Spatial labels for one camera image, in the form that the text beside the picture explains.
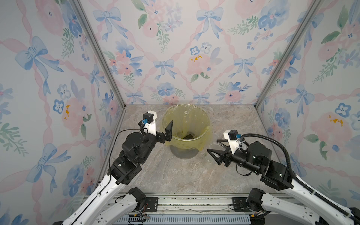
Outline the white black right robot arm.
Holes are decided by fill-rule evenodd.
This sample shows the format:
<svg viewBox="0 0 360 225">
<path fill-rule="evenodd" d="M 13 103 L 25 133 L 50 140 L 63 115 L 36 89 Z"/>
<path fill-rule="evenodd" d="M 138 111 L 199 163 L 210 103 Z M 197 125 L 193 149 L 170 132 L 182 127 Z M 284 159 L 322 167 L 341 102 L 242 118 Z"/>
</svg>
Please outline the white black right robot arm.
<svg viewBox="0 0 360 225">
<path fill-rule="evenodd" d="M 297 205 L 279 199 L 258 188 L 253 188 L 246 199 L 247 207 L 254 211 L 253 219 L 262 220 L 268 212 L 288 217 L 304 225 L 358 225 L 360 211 L 336 203 L 310 187 L 299 176 L 292 176 L 283 164 L 271 159 L 272 151 L 259 142 L 245 144 L 230 142 L 224 150 L 208 149 L 218 165 L 234 163 L 250 174 L 261 176 L 265 185 L 283 191 L 301 202 Z"/>
</svg>

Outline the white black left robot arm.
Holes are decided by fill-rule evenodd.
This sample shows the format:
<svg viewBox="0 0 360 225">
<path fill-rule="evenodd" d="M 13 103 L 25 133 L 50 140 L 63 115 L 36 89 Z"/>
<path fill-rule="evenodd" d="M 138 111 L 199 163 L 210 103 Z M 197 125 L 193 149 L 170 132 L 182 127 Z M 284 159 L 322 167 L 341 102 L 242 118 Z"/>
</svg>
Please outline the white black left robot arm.
<svg viewBox="0 0 360 225">
<path fill-rule="evenodd" d="M 57 221 L 57 225 L 112 225 L 122 216 L 142 209 L 146 194 L 137 187 L 113 206 L 108 203 L 140 173 L 157 143 L 171 141 L 173 121 L 164 133 L 156 130 L 155 121 L 142 120 L 139 125 L 139 130 L 126 137 L 120 155 L 90 197 L 70 217 Z"/>
</svg>

